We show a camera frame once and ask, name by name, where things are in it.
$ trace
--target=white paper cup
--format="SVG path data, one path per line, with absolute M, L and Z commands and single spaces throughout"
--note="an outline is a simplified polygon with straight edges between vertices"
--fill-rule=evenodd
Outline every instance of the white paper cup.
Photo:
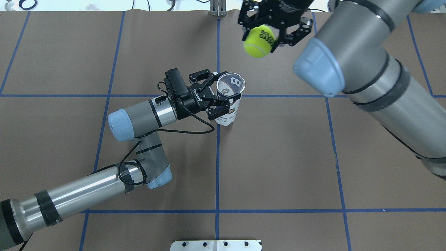
M 237 93 L 242 93 L 244 89 L 245 80 L 242 78 L 242 76 L 236 73 L 229 72 L 223 74 L 217 80 L 217 95 L 220 97 L 229 97 Z M 229 100 L 229 102 L 231 103 L 231 106 L 229 107 L 229 113 L 218 117 L 215 120 L 217 124 L 228 126 L 235 120 L 237 111 L 239 110 L 240 100 L 241 97 L 235 102 L 232 99 Z

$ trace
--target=blue joint cap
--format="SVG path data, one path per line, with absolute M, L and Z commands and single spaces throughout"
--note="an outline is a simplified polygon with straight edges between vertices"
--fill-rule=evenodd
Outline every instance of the blue joint cap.
M 418 14 L 429 13 L 438 6 L 445 4 L 446 0 L 424 0 L 419 3 L 415 8 L 413 8 L 413 12 Z
M 108 125 L 118 141 L 122 142 L 135 137 L 132 121 L 124 109 L 119 109 L 108 115 Z
M 312 38 L 294 63 L 294 73 L 318 90 L 324 97 L 334 97 L 345 87 L 341 67 L 328 47 Z
M 154 180 L 147 183 L 147 187 L 150 189 L 154 189 L 169 183 L 172 180 L 172 171 L 170 170 L 170 164 L 167 168 Z

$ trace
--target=yellow tennis ball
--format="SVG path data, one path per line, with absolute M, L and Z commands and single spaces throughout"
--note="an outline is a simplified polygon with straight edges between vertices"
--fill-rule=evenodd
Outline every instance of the yellow tennis ball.
M 246 53 L 254 58 L 266 56 L 271 52 L 273 45 L 273 31 L 266 25 L 260 25 L 259 27 L 253 28 L 243 43 Z

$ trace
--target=white object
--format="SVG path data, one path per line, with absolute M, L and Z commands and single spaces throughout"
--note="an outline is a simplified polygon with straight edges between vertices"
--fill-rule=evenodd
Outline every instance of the white object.
M 170 251 L 261 251 L 262 241 L 232 240 L 232 241 L 175 241 Z
M 242 78 L 242 76 L 236 74 L 236 73 L 226 73 L 219 77 L 217 80 L 217 95 L 219 96 L 232 96 L 237 93 L 242 93 L 245 89 L 245 80 Z M 230 125 L 237 116 L 237 111 L 239 110 L 240 105 L 240 99 L 236 100 L 235 102 L 230 99 L 231 106 L 229 107 L 229 113 L 218 117 L 215 122 L 217 124 L 220 124 L 222 126 L 228 126 Z

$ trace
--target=white metal plate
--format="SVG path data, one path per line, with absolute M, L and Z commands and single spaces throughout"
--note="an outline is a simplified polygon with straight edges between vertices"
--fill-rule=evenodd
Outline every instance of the white metal plate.
M 170 251 L 261 251 L 260 240 L 175 241 Z

